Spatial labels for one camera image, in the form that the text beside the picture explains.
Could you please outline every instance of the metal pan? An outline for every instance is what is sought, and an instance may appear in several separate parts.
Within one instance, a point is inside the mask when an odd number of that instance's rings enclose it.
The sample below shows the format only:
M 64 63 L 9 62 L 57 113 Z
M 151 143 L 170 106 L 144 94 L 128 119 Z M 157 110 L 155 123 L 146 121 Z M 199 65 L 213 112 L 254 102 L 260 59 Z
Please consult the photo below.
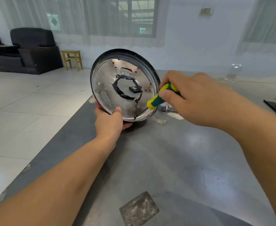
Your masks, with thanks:
M 157 110 L 148 109 L 147 102 L 159 92 L 159 76 L 145 58 L 133 51 L 112 49 L 101 54 L 90 78 L 94 99 L 108 114 L 120 106 L 124 121 L 137 122 L 150 118 Z M 141 91 L 134 94 L 130 86 Z

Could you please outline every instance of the white curtain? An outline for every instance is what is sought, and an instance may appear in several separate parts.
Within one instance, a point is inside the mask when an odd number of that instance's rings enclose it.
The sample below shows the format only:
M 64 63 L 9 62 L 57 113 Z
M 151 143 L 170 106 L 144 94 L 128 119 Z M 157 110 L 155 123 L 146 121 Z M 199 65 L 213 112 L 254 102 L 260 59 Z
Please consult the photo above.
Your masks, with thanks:
M 258 1 L 237 52 L 276 54 L 276 0 Z
M 10 29 L 49 29 L 56 42 L 162 47 L 169 0 L 0 0 L 0 7 Z

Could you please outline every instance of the wooden stool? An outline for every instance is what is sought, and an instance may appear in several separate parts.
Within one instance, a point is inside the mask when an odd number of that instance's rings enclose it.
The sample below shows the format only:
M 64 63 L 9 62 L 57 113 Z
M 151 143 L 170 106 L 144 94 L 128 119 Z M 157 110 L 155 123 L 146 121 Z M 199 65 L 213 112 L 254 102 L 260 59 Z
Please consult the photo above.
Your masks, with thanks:
M 65 63 L 66 70 L 68 70 L 67 61 L 69 62 L 70 68 L 72 69 L 72 63 L 71 63 L 72 59 L 75 60 L 75 63 L 77 66 L 77 71 L 79 71 L 78 60 L 80 62 L 81 68 L 83 69 L 80 51 L 61 51 L 61 53 L 63 56 L 63 61 Z

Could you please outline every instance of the screwdriver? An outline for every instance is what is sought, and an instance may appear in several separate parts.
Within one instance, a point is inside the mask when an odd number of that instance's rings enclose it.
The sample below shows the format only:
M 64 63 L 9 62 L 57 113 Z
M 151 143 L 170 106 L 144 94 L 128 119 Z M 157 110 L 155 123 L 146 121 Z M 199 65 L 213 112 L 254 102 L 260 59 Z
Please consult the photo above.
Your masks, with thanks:
M 160 90 L 165 90 L 169 89 L 180 95 L 179 90 L 172 84 L 172 83 L 167 83 L 165 84 Z M 147 107 L 149 109 L 155 109 L 158 107 L 160 104 L 164 103 L 165 101 L 159 96 L 159 94 L 156 94 L 155 97 L 147 102 Z

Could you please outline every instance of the gray table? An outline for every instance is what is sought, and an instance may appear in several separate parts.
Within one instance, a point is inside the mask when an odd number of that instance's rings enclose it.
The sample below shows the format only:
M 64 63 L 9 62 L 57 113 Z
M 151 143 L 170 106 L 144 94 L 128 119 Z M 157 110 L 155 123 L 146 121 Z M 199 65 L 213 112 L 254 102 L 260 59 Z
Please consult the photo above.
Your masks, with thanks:
M 4 199 L 95 137 L 95 107 L 83 104 L 8 186 Z M 158 125 L 154 117 L 166 124 Z M 145 225 L 276 225 L 237 142 L 166 112 L 121 134 L 74 225 L 124 225 L 119 208 L 145 191 L 160 210 Z

